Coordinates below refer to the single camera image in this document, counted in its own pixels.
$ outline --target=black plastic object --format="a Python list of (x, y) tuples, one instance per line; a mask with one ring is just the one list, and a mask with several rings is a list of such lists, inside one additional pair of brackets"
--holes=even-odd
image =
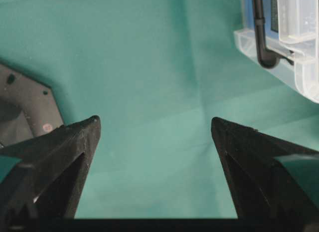
[(29, 221), (28, 232), (113, 232), (113, 231), (196, 231), (196, 232), (279, 232), (276, 221), (221, 219), (148, 220), (52, 220)]
[(12, 145), (61, 125), (51, 89), (0, 64), (0, 143)]
[(275, 159), (319, 152), (220, 118), (211, 128), (238, 218), (277, 219), (292, 232), (319, 230), (318, 208)]
[(252, 4), (255, 22), (257, 58), (259, 64), (264, 68), (271, 69), (278, 65), (281, 58), (284, 58), (288, 61), (288, 63), (293, 65), (294, 62), (292, 60), (267, 48), (263, 0), (252, 0)]
[(0, 231), (18, 221), (73, 218), (100, 139), (97, 116), (4, 147), (0, 156), (21, 159), (0, 183)]

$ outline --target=clear plastic container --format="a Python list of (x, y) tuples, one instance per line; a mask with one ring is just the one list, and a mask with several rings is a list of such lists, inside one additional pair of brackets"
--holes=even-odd
[[(257, 62), (255, 33), (252, 25), (251, 2), (243, 0), (244, 29), (234, 32), (237, 48)], [(270, 12), (265, 10), (267, 47), (294, 61), (290, 65), (281, 59), (278, 66), (268, 71), (304, 97), (319, 103), (319, 0), (277, 0), (278, 36), (267, 33)]]

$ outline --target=teal cloth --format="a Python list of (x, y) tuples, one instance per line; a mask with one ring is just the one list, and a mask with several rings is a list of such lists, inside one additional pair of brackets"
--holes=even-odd
[(15, 0), (2, 62), (51, 85), (102, 137), (78, 218), (234, 218), (210, 135), (219, 116), (311, 148), (319, 107), (234, 45), (240, 0)]
[(20, 159), (8, 156), (0, 156), (0, 183), (9, 174), (11, 169), (19, 163)]
[(275, 158), (279, 161), (319, 209), (319, 156), (290, 155)]

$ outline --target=pink dot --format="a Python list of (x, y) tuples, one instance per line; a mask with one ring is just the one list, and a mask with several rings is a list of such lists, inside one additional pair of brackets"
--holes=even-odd
[(53, 131), (53, 127), (52, 127), (52, 125), (49, 124), (49, 123), (44, 124), (42, 128), (43, 128), (43, 130), (44, 130), (46, 133), (49, 133), (49, 132)]

